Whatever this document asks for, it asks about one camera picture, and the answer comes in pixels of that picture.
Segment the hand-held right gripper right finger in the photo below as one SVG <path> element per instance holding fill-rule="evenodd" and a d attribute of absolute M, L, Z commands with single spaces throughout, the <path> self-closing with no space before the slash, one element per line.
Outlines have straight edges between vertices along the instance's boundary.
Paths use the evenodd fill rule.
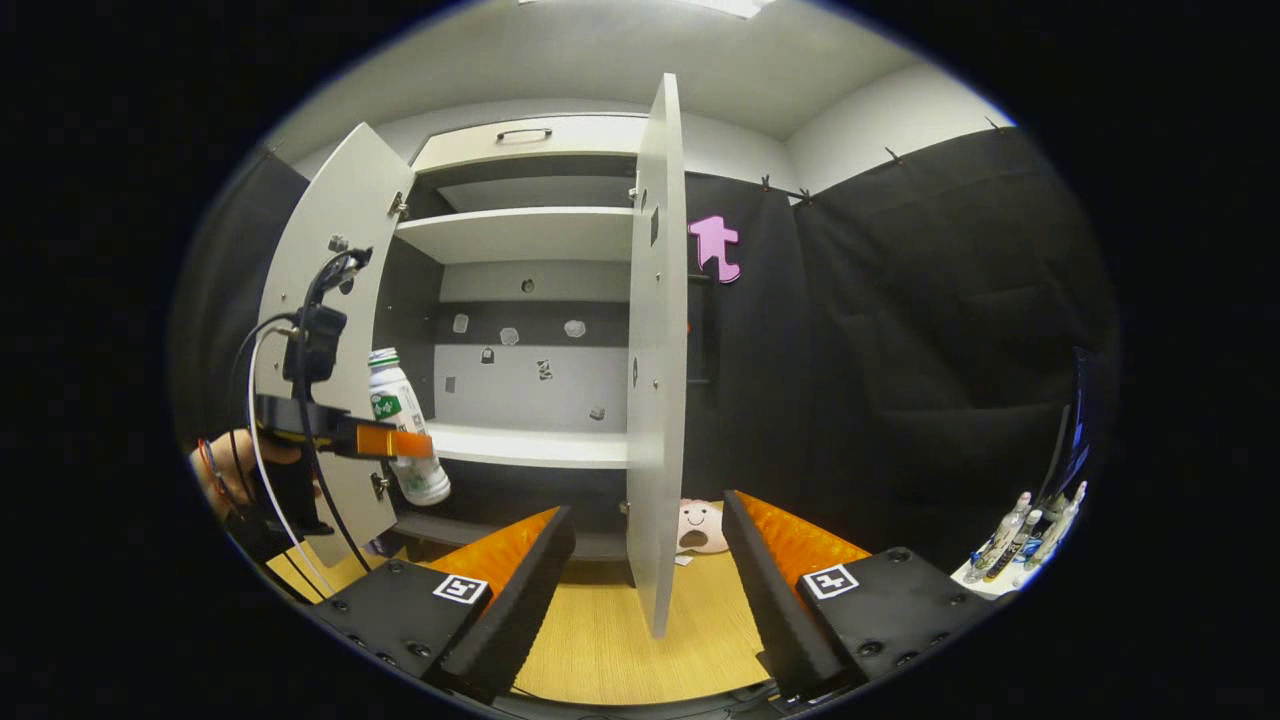
<path fill-rule="evenodd" d="M 765 667 L 796 705 L 883 685 L 1000 607 L 910 548 L 868 553 L 736 489 L 724 493 L 722 527 Z"/>

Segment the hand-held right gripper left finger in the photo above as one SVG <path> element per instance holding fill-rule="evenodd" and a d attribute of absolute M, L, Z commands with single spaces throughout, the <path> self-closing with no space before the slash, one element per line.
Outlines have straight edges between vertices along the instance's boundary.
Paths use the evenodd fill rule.
<path fill-rule="evenodd" d="M 492 701 L 524 667 L 575 547 L 573 510 L 554 506 L 428 564 L 388 560 L 310 616 L 406 676 Z"/>

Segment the white drink bottle green label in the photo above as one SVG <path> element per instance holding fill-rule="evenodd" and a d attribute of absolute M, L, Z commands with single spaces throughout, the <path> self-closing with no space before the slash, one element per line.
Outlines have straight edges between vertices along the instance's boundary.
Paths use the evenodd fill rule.
<path fill-rule="evenodd" d="M 374 419 L 392 423 L 402 432 L 428 433 L 421 404 L 401 369 L 396 348 L 374 350 L 367 356 L 369 393 Z M 438 456 L 397 457 L 392 466 L 404 497 L 420 507 L 444 502 L 451 495 L 451 479 Z"/>

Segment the white cabinet door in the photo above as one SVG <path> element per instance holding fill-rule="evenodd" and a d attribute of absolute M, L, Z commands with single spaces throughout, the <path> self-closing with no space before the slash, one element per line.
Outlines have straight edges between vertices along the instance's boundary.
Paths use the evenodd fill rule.
<path fill-rule="evenodd" d="M 369 393 L 369 354 L 379 286 L 398 217 L 393 200 L 407 197 L 413 172 L 403 158 L 362 123 L 355 127 L 329 155 L 303 191 L 287 222 L 269 266 L 259 315 L 265 319 L 301 306 L 310 281 L 333 252 L 335 236 L 352 249 L 371 249 L 372 259 L 355 277 L 348 295 L 335 290 L 325 304 L 347 315 L 337 346 L 335 368 L 329 380 L 314 384 L 317 404 L 372 418 Z M 389 495 L 378 497 L 370 475 L 379 470 L 372 460 L 319 455 L 319 464 L 342 521 L 342 533 L 311 537 L 314 556 L 325 566 L 342 562 L 353 544 L 361 546 L 389 529 L 396 520 Z"/>
<path fill-rule="evenodd" d="M 662 76 L 637 149 L 631 229 L 626 550 L 648 634 L 675 583 L 687 393 L 689 258 L 677 77 Z"/>

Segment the pink plush toy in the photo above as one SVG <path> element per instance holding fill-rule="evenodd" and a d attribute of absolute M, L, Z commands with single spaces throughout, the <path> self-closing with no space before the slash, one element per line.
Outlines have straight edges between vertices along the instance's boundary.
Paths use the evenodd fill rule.
<path fill-rule="evenodd" d="M 678 510 L 676 544 L 678 553 L 708 555 L 728 551 L 721 507 L 704 500 L 682 498 Z"/>

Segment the white tray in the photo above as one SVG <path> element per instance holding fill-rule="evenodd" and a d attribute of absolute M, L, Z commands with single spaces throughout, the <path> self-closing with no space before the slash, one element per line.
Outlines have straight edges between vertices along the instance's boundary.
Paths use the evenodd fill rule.
<path fill-rule="evenodd" d="M 1028 568 L 1024 562 L 1010 562 L 995 579 L 989 582 L 984 577 L 968 580 L 972 574 L 972 565 L 965 562 L 951 574 L 951 579 L 980 597 L 995 601 L 1001 596 L 1020 591 L 1025 585 L 1029 585 L 1030 579 L 1034 578 L 1038 571 L 1038 568 Z"/>

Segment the white cabinet with shelves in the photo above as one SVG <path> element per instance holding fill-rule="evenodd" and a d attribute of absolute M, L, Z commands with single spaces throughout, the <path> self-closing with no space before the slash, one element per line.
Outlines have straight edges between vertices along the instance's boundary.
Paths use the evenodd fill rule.
<path fill-rule="evenodd" d="M 372 348 L 396 348 L 452 492 L 392 530 L 461 546 L 552 505 L 579 562 L 626 561 L 636 154 L 415 172 Z"/>

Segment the small dark tube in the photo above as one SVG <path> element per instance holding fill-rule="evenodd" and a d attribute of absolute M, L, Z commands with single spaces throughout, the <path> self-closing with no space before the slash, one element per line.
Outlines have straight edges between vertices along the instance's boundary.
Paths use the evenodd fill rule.
<path fill-rule="evenodd" d="M 1043 515 L 1042 509 L 1034 509 L 1027 514 L 1015 536 L 1005 544 L 1004 551 L 997 557 L 997 560 L 986 570 L 982 580 L 986 583 L 995 582 L 1005 568 L 1023 552 L 1024 546 L 1030 538 L 1032 532 L 1036 525 L 1041 521 Z"/>

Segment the black backdrop cloth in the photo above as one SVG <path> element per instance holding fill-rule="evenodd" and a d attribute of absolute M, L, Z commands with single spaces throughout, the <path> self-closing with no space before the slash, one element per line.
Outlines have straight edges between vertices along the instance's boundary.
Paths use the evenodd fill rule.
<path fill-rule="evenodd" d="M 964 560 L 1050 460 L 1108 429 L 1119 319 L 1094 237 L 1016 129 L 965 135 L 808 202 L 703 173 L 687 236 L 685 498 L 740 489 L 864 548 Z"/>

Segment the white cabinet drawer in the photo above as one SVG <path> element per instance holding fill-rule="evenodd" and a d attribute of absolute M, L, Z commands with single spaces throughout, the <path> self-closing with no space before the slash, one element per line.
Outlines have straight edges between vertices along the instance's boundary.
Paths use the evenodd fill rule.
<path fill-rule="evenodd" d="M 568 114 L 470 126 L 431 136 L 410 167 L 419 174 L 525 158 L 632 156 L 644 114 Z"/>

